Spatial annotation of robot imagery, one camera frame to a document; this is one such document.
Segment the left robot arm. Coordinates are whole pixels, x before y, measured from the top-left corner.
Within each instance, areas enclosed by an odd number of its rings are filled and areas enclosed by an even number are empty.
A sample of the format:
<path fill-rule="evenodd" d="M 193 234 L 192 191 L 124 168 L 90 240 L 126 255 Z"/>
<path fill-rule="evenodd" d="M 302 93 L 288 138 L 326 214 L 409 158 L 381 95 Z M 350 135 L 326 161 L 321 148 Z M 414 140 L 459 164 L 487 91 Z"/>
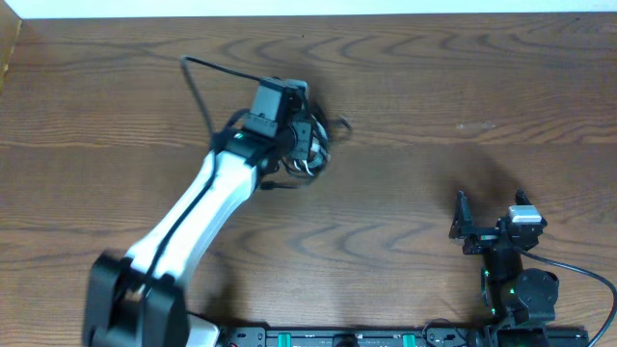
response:
<path fill-rule="evenodd" d="M 201 258 L 233 212 L 266 175 L 305 167 L 314 178 L 328 156 L 328 125 L 310 108 L 271 121 L 249 110 L 212 136 L 189 188 L 122 258 L 103 253 L 88 285 L 85 346 L 214 346 L 220 328 L 191 313 L 185 291 Z"/>

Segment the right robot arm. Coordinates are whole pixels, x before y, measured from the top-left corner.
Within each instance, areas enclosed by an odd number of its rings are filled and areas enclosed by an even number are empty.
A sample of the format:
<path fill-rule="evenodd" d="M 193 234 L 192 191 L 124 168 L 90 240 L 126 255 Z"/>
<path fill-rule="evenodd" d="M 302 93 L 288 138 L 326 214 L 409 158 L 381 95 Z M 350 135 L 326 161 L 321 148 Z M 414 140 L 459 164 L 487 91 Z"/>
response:
<path fill-rule="evenodd" d="M 470 346 L 547 346 L 546 325 L 555 319 L 558 277 L 548 271 L 523 267 L 522 254 L 539 243 L 547 221 L 518 190 L 515 203 L 492 227 L 477 226 L 468 198 L 456 195 L 448 237 L 464 241 L 465 255 L 483 258 L 481 292 L 493 318 L 469 332 Z"/>

